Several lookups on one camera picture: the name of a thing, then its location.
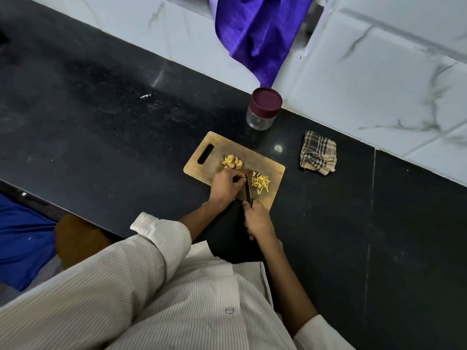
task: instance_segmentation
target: person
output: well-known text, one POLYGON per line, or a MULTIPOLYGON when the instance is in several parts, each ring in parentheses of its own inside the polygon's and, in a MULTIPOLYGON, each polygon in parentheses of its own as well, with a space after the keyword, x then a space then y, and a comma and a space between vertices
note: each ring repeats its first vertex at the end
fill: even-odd
POLYGON ((245 225, 283 321, 261 262, 230 264, 191 244, 245 179, 218 173, 208 201, 178 222, 141 213, 137 235, 0 308, 0 349, 353 349, 316 311, 258 201, 243 203, 245 225))

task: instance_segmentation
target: rolled sleeve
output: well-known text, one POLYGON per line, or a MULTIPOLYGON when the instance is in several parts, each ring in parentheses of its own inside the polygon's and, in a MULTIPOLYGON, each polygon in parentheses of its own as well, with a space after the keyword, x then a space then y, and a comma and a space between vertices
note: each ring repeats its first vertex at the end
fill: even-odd
POLYGON ((165 281, 169 281, 190 251, 190 231, 183 223, 159 220, 145 212, 140 213, 130 229, 149 239, 161 252, 166 267, 165 281))
POLYGON ((311 318, 293 341, 298 350, 354 350, 321 315, 311 318))

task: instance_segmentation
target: kitchen knife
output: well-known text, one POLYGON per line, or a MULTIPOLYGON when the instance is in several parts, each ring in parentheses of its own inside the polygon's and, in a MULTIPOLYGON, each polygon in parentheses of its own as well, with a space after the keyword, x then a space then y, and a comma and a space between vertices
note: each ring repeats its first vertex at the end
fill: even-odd
POLYGON ((248 174, 245 174, 247 180, 245 181, 245 191, 247 193, 247 201, 251 207, 253 207, 253 199, 251 198, 251 191, 250 191, 250 180, 248 179, 248 174))

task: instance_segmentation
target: checkered cloth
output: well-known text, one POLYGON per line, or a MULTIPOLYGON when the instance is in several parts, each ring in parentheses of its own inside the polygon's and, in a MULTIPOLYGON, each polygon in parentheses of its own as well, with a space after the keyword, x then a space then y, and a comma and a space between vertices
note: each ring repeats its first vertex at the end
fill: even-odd
POLYGON ((327 175, 335 171, 336 162, 336 143, 313 131, 307 131, 300 153, 300 166, 327 175))

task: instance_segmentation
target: hand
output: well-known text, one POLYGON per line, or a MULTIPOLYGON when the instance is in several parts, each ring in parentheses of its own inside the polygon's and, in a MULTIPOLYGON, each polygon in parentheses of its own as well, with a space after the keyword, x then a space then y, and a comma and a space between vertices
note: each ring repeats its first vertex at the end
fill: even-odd
POLYGON ((261 245, 262 242, 278 241, 274 226, 272 225, 269 211, 258 200, 253 200, 253 207, 247 201, 243 202, 245 210, 245 225, 248 228, 248 233, 253 236, 261 245))
POLYGON ((217 204, 222 211, 235 200, 240 189, 245 185, 245 175, 237 169, 225 168, 214 176, 209 201, 217 204))

